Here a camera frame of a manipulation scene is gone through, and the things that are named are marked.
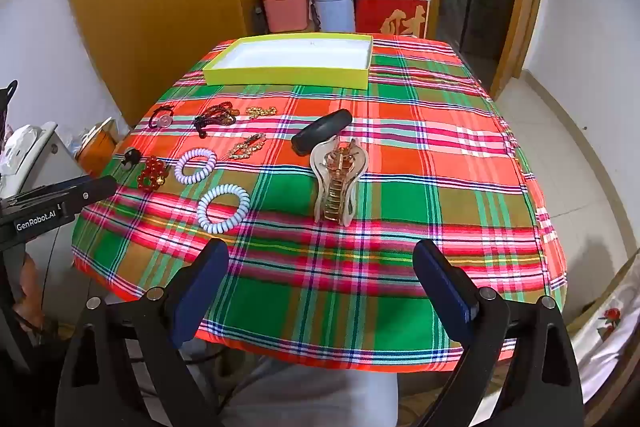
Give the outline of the person left hand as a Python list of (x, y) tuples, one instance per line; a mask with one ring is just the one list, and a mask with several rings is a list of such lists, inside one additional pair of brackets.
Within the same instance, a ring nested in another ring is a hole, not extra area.
[(24, 256), (20, 274), (20, 288), (22, 297), (15, 303), (14, 311), (36, 329), (43, 329), (42, 290), (38, 283), (37, 267), (29, 254)]

